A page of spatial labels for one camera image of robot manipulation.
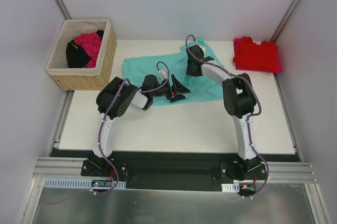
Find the wicker basket with liner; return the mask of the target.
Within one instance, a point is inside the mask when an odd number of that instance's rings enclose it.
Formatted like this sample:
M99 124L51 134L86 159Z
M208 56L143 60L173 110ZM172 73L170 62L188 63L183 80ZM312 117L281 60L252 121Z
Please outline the wicker basket with liner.
M96 67L70 68L66 47L82 33L103 31ZM117 41L108 19L67 19L64 21L45 70L63 90L102 90L109 82Z

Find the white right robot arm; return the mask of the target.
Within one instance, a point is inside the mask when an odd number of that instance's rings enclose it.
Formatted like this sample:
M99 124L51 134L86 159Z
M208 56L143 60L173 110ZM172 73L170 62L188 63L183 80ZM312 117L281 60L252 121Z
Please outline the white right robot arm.
M235 75L219 65L212 57L205 57L202 48L195 44L186 48L189 76L205 76L216 82L223 90L226 112L233 118L237 136L237 158L227 169L227 175L237 180L249 179L261 165L253 134L252 117L255 106L261 109L248 74Z

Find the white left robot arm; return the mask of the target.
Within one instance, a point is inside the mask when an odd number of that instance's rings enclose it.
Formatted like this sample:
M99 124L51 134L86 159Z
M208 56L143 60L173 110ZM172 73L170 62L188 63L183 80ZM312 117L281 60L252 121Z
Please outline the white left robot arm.
M87 164L83 165L84 175L88 176L92 173L108 176L114 173L114 168L106 158L113 152L114 124L126 113L130 105L146 111L152 106L153 99L156 97L164 96L169 102L174 103L184 100L185 95L190 92L174 75L165 77L161 82L155 75L146 75L140 88L128 80L115 77L96 98L100 113L98 140L87 158Z

